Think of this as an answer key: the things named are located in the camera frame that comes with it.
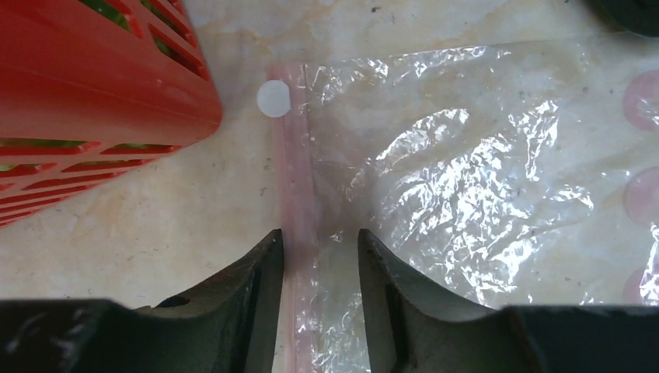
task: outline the black object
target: black object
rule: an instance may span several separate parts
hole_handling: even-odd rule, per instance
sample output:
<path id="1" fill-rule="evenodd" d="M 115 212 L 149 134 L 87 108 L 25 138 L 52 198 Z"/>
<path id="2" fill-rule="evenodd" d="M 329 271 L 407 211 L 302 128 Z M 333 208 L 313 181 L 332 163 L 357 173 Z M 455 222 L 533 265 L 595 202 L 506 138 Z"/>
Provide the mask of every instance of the black object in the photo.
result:
<path id="1" fill-rule="evenodd" d="M 358 245 L 373 373 L 657 370 L 657 308 L 496 311 L 434 283 L 368 230 L 360 231 Z"/>
<path id="2" fill-rule="evenodd" d="M 153 309 L 104 299 L 0 302 L 0 371 L 270 373 L 283 275 L 276 230 Z"/>
<path id="3" fill-rule="evenodd" d="M 597 0 L 613 20 L 646 37 L 659 37 L 659 0 Z"/>

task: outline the beige tabletop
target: beige tabletop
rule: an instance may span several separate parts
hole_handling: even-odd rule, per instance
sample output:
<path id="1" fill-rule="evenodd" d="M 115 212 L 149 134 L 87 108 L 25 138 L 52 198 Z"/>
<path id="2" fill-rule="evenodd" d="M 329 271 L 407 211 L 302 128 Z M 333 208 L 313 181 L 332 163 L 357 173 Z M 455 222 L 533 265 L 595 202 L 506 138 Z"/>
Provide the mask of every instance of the beige tabletop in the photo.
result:
<path id="1" fill-rule="evenodd" d="M 270 121 L 256 108 L 256 90 L 274 62 L 611 29 L 585 0 L 185 3 L 225 105 L 219 131 L 2 229 L 0 297 L 110 297 L 129 307 L 154 305 L 277 228 Z"/>

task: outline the transparent plastic bag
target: transparent plastic bag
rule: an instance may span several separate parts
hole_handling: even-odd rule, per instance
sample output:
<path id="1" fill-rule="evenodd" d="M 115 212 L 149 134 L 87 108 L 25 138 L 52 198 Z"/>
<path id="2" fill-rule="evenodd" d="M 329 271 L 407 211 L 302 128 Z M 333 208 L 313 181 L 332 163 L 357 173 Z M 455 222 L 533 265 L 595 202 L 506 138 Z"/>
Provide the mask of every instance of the transparent plastic bag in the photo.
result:
<path id="1" fill-rule="evenodd" d="M 272 74 L 297 92 L 275 136 L 288 368 L 369 371 L 359 228 L 490 307 L 657 304 L 658 69 L 621 34 Z"/>

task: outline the pink circle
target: pink circle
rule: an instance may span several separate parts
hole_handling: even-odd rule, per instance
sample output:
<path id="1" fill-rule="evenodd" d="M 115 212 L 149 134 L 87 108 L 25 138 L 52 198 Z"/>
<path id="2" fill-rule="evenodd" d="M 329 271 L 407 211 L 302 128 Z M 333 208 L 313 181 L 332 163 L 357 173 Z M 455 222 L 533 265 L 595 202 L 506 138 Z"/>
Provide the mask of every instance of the pink circle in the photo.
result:
<path id="1" fill-rule="evenodd" d="M 622 97 L 622 112 L 636 128 L 659 130 L 659 70 L 635 77 Z"/>
<path id="2" fill-rule="evenodd" d="M 625 211 L 636 223 L 659 224 L 659 167 L 643 171 L 625 190 Z"/>
<path id="3" fill-rule="evenodd" d="M 635 270 L 627 282 L 625 283 L 625 288 L 622 290 L 622 298 L 626 303 L 632 305 L 640 305 L 643 303 L 643 298 L 640 295 L 640 283 L 643 280 L 643 275 L 645 274 L 645 268 Z"/>

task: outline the red basket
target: red basket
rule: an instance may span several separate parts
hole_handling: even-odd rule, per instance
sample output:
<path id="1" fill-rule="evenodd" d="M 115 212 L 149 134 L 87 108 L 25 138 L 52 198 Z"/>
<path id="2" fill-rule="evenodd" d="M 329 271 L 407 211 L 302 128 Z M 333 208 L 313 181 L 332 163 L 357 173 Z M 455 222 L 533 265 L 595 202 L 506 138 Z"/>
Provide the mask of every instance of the red basket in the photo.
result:
<path id="1" fill-rule="evenodd" d="M 0 226 L 213 134 L 179 0 L 0 3 Z"/>

